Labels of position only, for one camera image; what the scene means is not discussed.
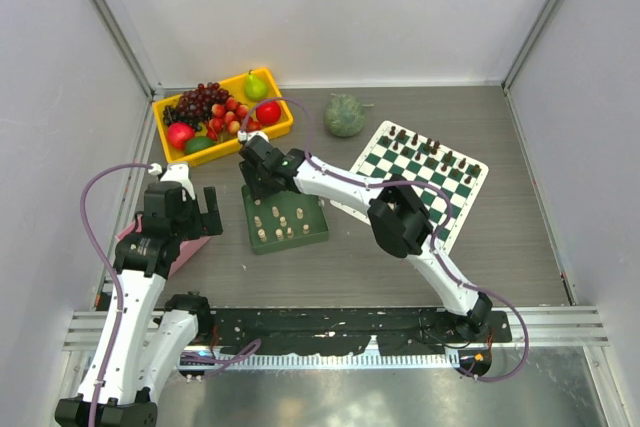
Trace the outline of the green white chess board mat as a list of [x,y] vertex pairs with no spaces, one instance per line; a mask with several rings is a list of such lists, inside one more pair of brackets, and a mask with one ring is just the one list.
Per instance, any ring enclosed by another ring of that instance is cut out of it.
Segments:
[[439,232],[442,250],[450,253],[480,194],[489,167],[435,139],[386,120],[350,171],[383,181],[399,175],[441,190],[446,199],[430,189],[414,188],[429,212],[431,223],[442,227]]

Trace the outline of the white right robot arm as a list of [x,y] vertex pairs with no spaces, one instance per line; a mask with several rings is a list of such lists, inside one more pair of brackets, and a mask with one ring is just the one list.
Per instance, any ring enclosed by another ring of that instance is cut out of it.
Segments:
[[254,199],[285,191],[315,195],[366,216],[378,246],[408,260],[435,290],[453,316],[452,328],[459,338],[476,341],[488,334],[491,299],[444,252],[438,239],[442,227],[431,222],[415,191],[418,182],[347,172],[300,149],[283,153],[261,131],[241,131],[238,140],[240,171]]

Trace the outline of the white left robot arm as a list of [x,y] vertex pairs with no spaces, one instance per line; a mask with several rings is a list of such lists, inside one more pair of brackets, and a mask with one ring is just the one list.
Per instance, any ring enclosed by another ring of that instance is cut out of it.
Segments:
[[181,243],[223,231],[215,188],[205,188],[204,198],[208,210],[201,212],[181,181],[147,187],[140,231],[116,248],[114,293],[92,365],[77,394],[59,400],[59,425],[155,425],[157,403],[180,354],[212,337],[209,302],[194,292],[173,295],[158,330],[147,334]]

